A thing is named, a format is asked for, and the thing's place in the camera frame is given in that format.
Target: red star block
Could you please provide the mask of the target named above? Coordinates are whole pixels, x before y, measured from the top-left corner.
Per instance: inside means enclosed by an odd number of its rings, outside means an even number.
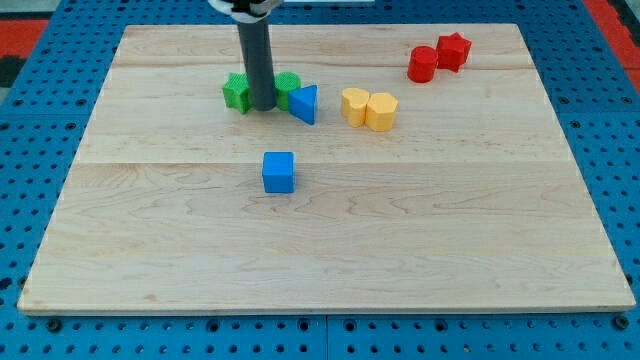
[[[463,38],[460,34],[454,33],[449,36],[438,38],[438,69],[449,69],[458,72],[460,66],[467,62],[471,41]]]

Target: yellow block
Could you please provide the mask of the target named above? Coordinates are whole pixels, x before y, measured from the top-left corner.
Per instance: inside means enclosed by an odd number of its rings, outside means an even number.
[[[347,118],[349,125],[361,126],[369,101],[369,92],[358,88],[342,90],[342,115]]]
[[[396,117],[398,100],[389,93],[373,94],[367,103],[365,124],[373,131],[389,131]]]

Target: plastic block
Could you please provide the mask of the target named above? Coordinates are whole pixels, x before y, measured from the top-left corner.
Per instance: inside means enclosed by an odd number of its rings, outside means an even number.
[[[458,72],[460,66],[467,62],[471,41],[465,39],[459,33],[438,38],[438,69],[448,69]]]
[[[316,123],[318,85],[311,85],[289,93],[289,112],[309,125]]]
[[[398,100],[389,93],[371,95],[367,103],[365,124],[373,131],[389,131],[393,128]]]
[[[222,94],[228,108],[237,109],[241,114],[251,109],[247,74],[230,73],[229,80],[222,86]]]
[[[430,46],[418,46],[411,51],[409,79],[417,83],[426,83],[433,79],[438,65],[438,52]]]
[[[364,118],[369,102],[369,92],[359,88],[342,90],[342,116],[347,118],[349,125],[359,127],[364,124]]]
[[[262,162],[264,191],[290,194],[295,191],[295,169],[292,152],[265,152]]]
[[[289,111],[289,93],[300,88],[300,77],[291,71],[276,75],[276,93],[278,109]]]

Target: green block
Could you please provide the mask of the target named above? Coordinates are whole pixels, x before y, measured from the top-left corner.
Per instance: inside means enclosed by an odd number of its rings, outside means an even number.
[[[278,96],[278,109],[289,111],[289,93],[300,89],[300,77],[291,71],[285,71],[276,75],[276,93]]]
[[[251,109],[247,74],[230,73],[229,80],[222,86],[222,94],[228,108],[237,109],[241,114]]]

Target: wood grain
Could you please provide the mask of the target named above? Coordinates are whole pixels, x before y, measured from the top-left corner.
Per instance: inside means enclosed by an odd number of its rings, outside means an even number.
[[[426,85],[411,48],[461,31],[470,62]],[[351,39],[358,47],[347,47]],[[19,308],[30,315],[518,313],[635,304],[516,26],[273,26],[276,68],[318,122],[224,107],[234,27],[122,39]],[[388,91],[353,129],[340,91]],[[264,151],[296,192],[262,190]]]

